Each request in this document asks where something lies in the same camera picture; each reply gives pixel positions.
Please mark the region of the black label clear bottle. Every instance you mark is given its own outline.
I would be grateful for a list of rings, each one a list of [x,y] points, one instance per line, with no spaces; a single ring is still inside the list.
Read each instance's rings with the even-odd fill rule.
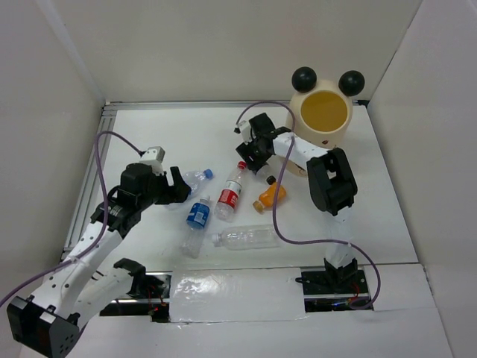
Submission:
[[[262,182],[272,185],[277,181],[275,177],[275,171],[269,164],[265,164],[261,169],[256,172],[256,178]]]

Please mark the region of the blue label white cap bottle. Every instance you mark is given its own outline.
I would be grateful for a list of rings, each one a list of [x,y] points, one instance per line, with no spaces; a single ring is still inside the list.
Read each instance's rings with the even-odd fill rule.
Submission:
[[[198,258],[209,217],[210,197],[205,195],[192,205],[186,217],[186,236],[180,244],[182,254],[193,259]]]

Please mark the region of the orange juice bottle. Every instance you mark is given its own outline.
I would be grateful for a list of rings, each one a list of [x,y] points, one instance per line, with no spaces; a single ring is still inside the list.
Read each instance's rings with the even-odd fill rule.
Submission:
[[[277,182],[272,183],[258,199],[253,202],[253,208],[258,213],[263,213],[266,210],[271,210],[275,203],[280,202],[287,196],[287,192],[283,186],[278,186]]]

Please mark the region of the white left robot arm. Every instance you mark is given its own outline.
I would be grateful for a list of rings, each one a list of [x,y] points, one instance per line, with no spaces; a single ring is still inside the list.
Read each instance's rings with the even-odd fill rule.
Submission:
[[[13,338],[44,357],[66,357],[89,320],[122,295],[144,298],[162,281],[147,275],[137,261],[122,258],[100,274],[99,266],[153,205],[183,203],[190,187],[178,167],[156,173],[144,163],[127,165],[120,183],[107,192],[82,237],[59,268],[27,298],[16,296],[7,306]]]

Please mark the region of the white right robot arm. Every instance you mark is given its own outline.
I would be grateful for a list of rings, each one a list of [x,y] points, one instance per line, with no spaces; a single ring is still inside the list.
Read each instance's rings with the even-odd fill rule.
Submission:
[[[349,223],[357,184],[344,151],[321,148],[289,128],[277,128],[266,113],[238,120],[234,132],[242,136],[236,151],[253,173],[258,173],[272,156],[305,170],[312,203],[325,214],[329,228],[325,284],[331,291],[343,293],[352,286],[358,271]]]

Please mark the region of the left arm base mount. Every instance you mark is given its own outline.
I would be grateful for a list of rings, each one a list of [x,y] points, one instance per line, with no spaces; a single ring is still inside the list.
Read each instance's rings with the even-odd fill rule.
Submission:
[[[146,317],[154,323],[170,322],[171,272],[147,272],[147,286],[135,296],[125,294],[111,301],[100,317]]]

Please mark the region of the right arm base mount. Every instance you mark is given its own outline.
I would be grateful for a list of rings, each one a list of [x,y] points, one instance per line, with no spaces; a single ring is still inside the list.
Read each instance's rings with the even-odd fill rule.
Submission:
[[[304,269],[294,281],[303,290],[306,313],[373,309],[372,295],[361,268],[341,282],[333,281],[325,268]]]

